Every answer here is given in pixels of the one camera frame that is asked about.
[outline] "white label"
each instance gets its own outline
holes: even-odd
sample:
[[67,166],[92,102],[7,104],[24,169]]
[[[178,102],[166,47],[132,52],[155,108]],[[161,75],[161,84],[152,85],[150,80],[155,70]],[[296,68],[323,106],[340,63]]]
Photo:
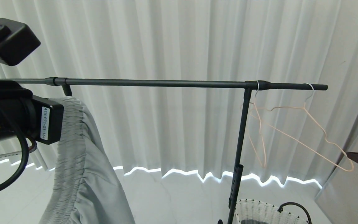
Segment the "white label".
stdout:
[[41,139],[48,140],[48,132],[49,132],[49,111],[50,109],[47,107],[42,107],[41,114]]

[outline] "wicker basket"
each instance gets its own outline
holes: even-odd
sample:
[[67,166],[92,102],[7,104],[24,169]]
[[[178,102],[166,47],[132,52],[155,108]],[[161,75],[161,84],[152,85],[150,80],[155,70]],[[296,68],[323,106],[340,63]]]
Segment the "wicker basket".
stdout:
[[279,207],[253,199],[240,199],[236,205],[236,217],[239,224],[308,224],[309,222],[297,215],[284,211],[283,206],[297,203],[286,203]]

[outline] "wall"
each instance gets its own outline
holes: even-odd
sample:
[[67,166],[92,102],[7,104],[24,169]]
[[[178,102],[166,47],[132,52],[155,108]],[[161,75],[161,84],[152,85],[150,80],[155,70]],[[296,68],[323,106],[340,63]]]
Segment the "wall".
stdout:
[[[9,163],[0,164],[0,183],[13,173]],[[137,224],[211,224],[218,219],[227,220],[228,196],[231,178],[207,178],[204,183],[197,174],[171,173],[161,179],[161,173],[136,170],[125,175],[116,170],[126,191]],[[0,224],[38,223],[53,187],[54,171],[29,167],[8,189],[0,193]],[[256,180],[243,180],[239,198],[253,198],[275,205],[295,201],[310,212],[312,221],[330,222],[314,203],[319,188],[316,184],[302,185],[287,181],[285,187],[276,182],[261,187]],[[305,217],[298,207],[286,210]]]
[[[358,139],[350,151],[358,152]],[[348,162],[343,159],[341,165],[348,166]],[[351,173],[337,169],[316,201],[332,223],[358,223],[358,164]]]

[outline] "light under curtain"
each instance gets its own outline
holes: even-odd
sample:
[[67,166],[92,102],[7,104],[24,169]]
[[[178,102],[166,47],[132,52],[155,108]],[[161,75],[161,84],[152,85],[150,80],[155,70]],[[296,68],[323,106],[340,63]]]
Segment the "light under curtain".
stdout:
[[[41,46],[0,78],[125,78],[327,84],[309,99],[328,140],[344,146],[358,116],[358,1],[0,0],[0,17],[28,24]],[[59,87],[24,85],[59,98]],[[98,125],[113,167],[233,171],[243,91],[227,89],[72,86]],[[258,106],[302,106],[310,91],[268,90]],[[336,162],[340,151],[298,110],[260,112],[262,119]],[[258,122],[247,132],[263,150]],[[334,166],[268,126],[267,167],[245,137],[244,175],[324,184]],[[16,139],[0,153],[19,151]],[[20,157],[10,157],[11,163]],[[40,144],[29,163],[51,169],[56,146]]]

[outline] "vertical pole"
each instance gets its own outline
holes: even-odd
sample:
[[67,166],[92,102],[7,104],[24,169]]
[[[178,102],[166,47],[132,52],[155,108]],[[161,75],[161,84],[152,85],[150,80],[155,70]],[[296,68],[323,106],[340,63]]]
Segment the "vertical pole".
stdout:
[[240,131],[238,134],[238,142],[237,142],[237,150],[236,150],[236,159],[234,160],[234,171],[233,171],[233,180],[232,180],[232,188],[230,190],[229,197],[229,218],[227,220],[227,224],[232,224],[234,219],[234,211],[236,209],[237,196],[240,189],[241,176],[243,173],[243,165],[240,165],[241,152],[243,149],[244,142],[244,134],[246,131],[246,123],[248,116],[248,108],[250,106],[250,98],[251,98],[251,89],[244,90],[244,101],[243,101],[243,111],[241,113],[241,121],[240,121]]
[[73,92],[71,92],[71,88],[70,85],[62,85],[63,91],[64,91],[64,95],[66,96],[73,96]]

